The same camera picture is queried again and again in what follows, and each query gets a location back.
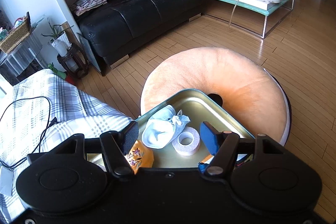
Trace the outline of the beige tape roll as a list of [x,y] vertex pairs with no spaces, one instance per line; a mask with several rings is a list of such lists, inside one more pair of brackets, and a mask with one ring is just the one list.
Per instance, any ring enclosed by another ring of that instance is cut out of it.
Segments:
[[200,135],[196,129],[185,127],[185,129],[172,141],[175,152],[181,156],[192,156],[200,145]]

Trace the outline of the white cloth pouch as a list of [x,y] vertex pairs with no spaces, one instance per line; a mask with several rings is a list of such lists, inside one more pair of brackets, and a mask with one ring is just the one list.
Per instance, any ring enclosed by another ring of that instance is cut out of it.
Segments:
[[190,118],[167,105],[154,113],[142,133],[142,143],[149,148],[162,149],[171,143],[190,122]]

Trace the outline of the orange round cushion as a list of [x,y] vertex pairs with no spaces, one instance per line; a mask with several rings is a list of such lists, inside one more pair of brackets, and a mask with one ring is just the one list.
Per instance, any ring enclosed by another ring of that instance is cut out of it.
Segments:
[[266,134],[285,145],[291,127],[288,98],[270,73],[240,53],[200,47],[164,60],[144,84],[141,114],[184,89],[219,95],[224,110],[252,135]]

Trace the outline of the grey plaid sofa cover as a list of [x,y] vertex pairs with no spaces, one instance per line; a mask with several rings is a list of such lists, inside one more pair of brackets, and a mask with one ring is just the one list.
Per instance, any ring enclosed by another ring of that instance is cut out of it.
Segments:
[[73,134],[97,138],[132,118],[55,75],[38,71],[1,98],[1,162],[48,152]]

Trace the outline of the dark wooden plant stand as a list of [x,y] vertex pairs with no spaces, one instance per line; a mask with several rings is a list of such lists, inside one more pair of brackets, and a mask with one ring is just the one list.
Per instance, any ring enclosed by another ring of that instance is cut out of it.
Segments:
[[89,72],[89,61],[77,44],[72,44],[64,56],[58,54],[57,60],[74,79],[82,79]]

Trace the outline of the black leather sofa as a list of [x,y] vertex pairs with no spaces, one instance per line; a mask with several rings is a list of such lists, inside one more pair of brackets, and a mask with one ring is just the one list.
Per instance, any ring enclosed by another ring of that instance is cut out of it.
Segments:
[[200,14],[202,0],[107,0],[75,18],[97,68],[106,68]]

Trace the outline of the potted plant white pot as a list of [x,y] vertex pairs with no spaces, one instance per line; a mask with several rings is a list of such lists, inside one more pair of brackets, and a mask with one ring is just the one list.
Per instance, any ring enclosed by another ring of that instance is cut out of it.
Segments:
[[52,24],[50,18],[47,18],[47,22],[51,32],[49,34],[41,34],[41,36],[49,38],[49,46],[52,46],[61,57],[64,57],[71,47],[66,30],[72,27],[64,28],[61,24]]

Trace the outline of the glass coffee table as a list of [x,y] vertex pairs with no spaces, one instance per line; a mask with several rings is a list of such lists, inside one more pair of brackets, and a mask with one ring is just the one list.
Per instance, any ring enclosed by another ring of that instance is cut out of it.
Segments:
[[[265,39],[294,9],[295,0],[217,0],[233,5],[235,10],[237,7],[244,8],[248,11],[253,11],[264,16],[264,23],[262,25],[262,32],[250,30],[240,24],[233,23],[231,19],[223,21],[230,26],[240,28],[258,38]],[[269,17],[279,9],[285,9],[286,13],[270,28],[267,27]]]

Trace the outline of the woven basket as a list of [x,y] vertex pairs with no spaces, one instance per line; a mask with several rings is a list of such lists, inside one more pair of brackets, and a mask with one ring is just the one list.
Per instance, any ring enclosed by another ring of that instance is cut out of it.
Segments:
[[24,39],[31,34],[30,14],[20,18],[21,23],[13,28],[8,35],[1,39],[1,51],[5,54],[12,52]]

